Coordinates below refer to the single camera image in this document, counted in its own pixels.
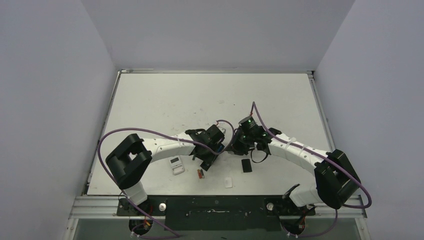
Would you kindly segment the black battery cover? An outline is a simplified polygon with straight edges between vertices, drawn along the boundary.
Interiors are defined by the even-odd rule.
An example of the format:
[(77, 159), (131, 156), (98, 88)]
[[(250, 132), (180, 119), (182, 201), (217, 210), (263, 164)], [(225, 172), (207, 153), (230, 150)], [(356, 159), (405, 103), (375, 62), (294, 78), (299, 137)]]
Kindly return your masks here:
[(243, 173), (251, 173), (253, 171), (251, 160), (248, 158), (241, 160)]

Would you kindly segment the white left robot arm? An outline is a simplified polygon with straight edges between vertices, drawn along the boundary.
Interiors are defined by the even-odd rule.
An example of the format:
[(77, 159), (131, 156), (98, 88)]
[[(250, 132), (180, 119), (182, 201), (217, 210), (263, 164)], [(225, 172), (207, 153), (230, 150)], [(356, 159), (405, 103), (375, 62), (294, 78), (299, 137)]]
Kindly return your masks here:
[(152, 134), (156, 137), (143, 139), (136, 133), (128, 135), (102, 163), (130, 200), (131, 211), (139, 216), (149, 210), (148, 195), (141, 179), (151, 163), (178, 156), (195, 156), (209, 166), (225, 149), (225, 134), (216, 125), (208, 129), (188, 129), (172, 136), (155, 131)]

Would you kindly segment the white battery cover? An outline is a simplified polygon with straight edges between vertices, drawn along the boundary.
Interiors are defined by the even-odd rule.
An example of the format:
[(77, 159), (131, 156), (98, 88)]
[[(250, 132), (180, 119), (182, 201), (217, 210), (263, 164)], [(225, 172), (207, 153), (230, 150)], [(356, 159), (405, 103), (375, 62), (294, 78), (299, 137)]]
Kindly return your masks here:
[(230, 189), (233, 187), (233, 179), (231, 177), (224, 178), (224, 187), (226, 189)]

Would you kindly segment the white red remote control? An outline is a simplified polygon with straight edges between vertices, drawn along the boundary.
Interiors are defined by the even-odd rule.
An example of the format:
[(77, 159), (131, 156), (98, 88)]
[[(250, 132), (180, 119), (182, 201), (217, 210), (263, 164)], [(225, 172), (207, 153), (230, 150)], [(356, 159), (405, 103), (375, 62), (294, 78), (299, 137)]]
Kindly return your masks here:
[(185, 172), (185, 167), (183, 165), (182, 159), (180, 156), (173, 156), (168, 159), (170, 169), (174, 176), (180, 175)]

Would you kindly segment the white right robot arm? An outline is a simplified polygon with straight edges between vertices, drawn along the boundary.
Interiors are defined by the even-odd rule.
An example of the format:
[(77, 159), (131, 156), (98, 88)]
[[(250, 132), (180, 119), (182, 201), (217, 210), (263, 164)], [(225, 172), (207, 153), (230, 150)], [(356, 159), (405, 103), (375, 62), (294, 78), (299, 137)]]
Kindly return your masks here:
[(343, 151), (309, 147), (278, 129), (258, 125), (252, 116), (238, 124), (228, 148), (230, 152), (244, 156), (252, 150), (263, 151), (301, 167), (315, 178), (314, 183), (297, 184), (285, 193), (282, 207), (286, 213), (294, 215), (302, 207), (318, 203), (338, 210), (359, 188), (360, 179)]

